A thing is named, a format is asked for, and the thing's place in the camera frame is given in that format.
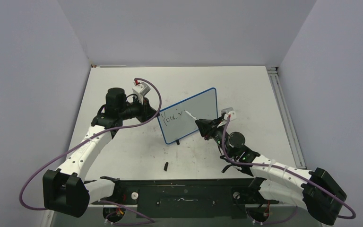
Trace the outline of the white marker pen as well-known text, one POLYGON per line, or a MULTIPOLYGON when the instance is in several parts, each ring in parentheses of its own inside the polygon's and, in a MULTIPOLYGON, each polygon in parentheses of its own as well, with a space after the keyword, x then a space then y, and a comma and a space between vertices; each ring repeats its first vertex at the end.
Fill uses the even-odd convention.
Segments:
POLYGON ((194 115, 192 115, 189 111, 187 111, 187 110, 184 110, 185 111, 185 113, 188 115, 188 116, 190 116, 193 120, 198 120, 194 115))

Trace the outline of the blue framed whiteboard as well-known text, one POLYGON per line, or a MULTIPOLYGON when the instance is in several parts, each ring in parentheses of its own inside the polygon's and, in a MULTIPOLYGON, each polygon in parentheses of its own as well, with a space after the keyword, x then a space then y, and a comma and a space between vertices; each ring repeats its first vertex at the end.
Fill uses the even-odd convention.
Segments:
POLYGON ((159 112, 157 118, 165 144, 171 144, 198 131, 195 121, 184 110, 197 119, 218 118, 216 88, 204 90, 159 112))

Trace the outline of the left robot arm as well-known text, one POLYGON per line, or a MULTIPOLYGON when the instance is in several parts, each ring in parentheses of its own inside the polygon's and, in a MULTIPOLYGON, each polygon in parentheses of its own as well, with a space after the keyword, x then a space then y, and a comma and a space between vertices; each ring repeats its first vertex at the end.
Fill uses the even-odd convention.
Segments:
POLYGON ((146 94, 150 87, 141 82, 132 88, 132 102, 122 88, 110 88, 105 104, 93 118, 82 142, 56 170, 43 175, 44 207, 73 217, 81 217, 89 204, 106 199, 115 204, 121 200, 122 190, 116 179, 100 177, 86 180, 86 175, 103 148, 123 129, 123 121, 137 119, 141 124, 152 120, 158 111, 150 106, 146 94))

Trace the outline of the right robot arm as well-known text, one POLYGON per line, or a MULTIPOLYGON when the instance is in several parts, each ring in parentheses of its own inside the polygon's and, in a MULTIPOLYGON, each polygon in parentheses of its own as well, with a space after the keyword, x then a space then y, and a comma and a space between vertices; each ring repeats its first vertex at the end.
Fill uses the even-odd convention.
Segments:
POLYGON ((347 195, 328 171, 299 169, 282 165, 245 145, 239 132, 228 133, 231 115, 213 120, 198 119, 195 124, 205 140, 216 142, 221 158, 238 171, 254 177, 248 190, 253 202, 274 200, 294 204, 317 221, 332 226, 344 206, 347 195))

